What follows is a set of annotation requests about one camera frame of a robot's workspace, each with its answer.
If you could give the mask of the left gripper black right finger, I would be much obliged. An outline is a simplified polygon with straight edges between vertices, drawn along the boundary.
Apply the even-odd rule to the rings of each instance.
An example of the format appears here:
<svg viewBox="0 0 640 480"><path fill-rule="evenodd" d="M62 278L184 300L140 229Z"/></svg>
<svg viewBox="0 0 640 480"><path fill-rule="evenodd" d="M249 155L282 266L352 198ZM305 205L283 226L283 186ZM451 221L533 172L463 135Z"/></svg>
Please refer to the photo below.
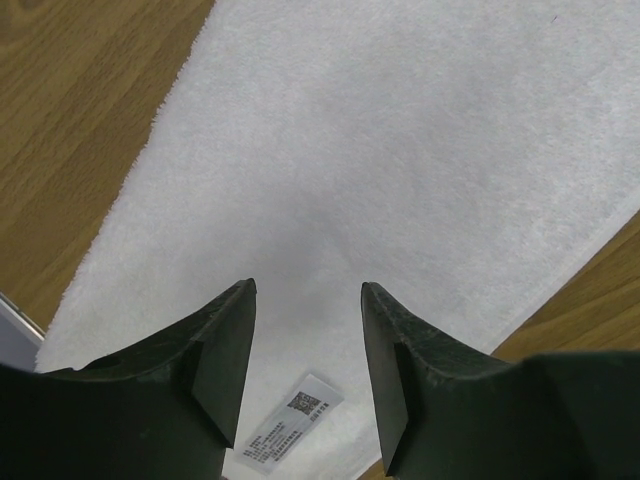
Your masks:
<svg viewBox="0 0 640 480"><path fill-rule="evenodd" d="M483 354L361 290L385 473L396 479L635 479L639 355Z"/></svg>

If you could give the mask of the white towel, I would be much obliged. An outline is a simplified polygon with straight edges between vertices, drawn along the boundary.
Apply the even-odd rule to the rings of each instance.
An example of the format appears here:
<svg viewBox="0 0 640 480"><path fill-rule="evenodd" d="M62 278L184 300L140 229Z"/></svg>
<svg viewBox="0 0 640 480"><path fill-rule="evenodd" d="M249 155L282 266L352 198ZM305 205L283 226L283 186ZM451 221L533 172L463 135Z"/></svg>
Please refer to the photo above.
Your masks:
<svg viewBox="0 0 640 480"><path fill-rule="evenodd" d="M37 356L79 369L257 286L239 442L308 373L274 471L380 455L360 291L491 352L639 208L635 1L219 1Z"/></svg>

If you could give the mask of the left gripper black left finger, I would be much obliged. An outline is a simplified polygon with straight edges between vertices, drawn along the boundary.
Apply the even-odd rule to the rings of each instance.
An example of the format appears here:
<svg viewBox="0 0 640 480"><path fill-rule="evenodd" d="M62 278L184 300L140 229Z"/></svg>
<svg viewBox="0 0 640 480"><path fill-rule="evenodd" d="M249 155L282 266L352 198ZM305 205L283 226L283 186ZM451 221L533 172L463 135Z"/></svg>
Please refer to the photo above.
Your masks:
<svg viewBox="0 0 640 480"><path fill-rule="evenodd" d="M1 370L5 479L218 479L256 317L237 282L195 313L75 370Z"/></svg>

